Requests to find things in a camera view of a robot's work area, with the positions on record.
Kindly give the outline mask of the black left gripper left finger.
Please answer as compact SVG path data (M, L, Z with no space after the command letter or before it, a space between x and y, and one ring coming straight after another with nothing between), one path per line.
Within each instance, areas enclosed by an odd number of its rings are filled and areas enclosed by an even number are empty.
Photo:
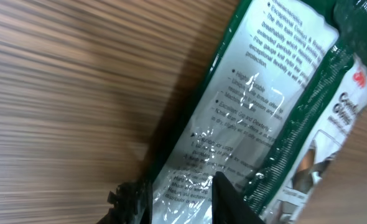
M151 224L152 199L149 180L124 182L109 192L107 202L112 207L96 224Z

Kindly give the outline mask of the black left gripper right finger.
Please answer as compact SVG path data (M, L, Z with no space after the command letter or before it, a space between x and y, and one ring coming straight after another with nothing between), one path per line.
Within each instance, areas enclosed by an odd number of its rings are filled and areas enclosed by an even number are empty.
M220 171L213 176L211 200L213 224L265 224Z

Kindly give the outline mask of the green glove packet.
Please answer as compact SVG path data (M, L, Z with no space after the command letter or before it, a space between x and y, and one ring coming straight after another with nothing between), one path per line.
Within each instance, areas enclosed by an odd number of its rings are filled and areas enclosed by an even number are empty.
M212 223L224 173L264 223L295 223L367 107L367 1L241 1L152 168L153 223Z

